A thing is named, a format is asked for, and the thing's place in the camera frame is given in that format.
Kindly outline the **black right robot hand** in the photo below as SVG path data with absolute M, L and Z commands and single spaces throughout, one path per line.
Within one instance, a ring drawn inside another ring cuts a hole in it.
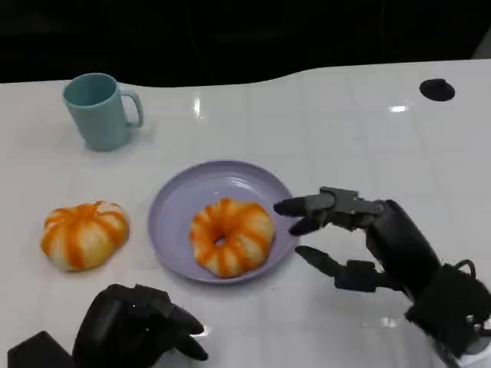
M 387 288 L 415 301 L 441 267 L 428 240 L 393 200 L 369 201 L 353 190 L 323 186 L 315 195 L 285 199 L 275 203 L 273 209 L 298 220 L 289 229 L 296 237 L 326 225 L 365 233 L 366 247 L 382 271 L 370 261 L 341 264 L 316 248 L 299 245 L 295 249 L 312 267 L 333 278 L 339 289 L 374 293 Z

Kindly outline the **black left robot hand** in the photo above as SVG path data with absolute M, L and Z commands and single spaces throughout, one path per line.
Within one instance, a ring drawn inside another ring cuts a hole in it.
M 111 284 L 88 308 L 71 356 L 76 367 L 152 367 L 171 350 L 206 361 L 209 354 L 194 339 L 203 332 L 167 292 Z

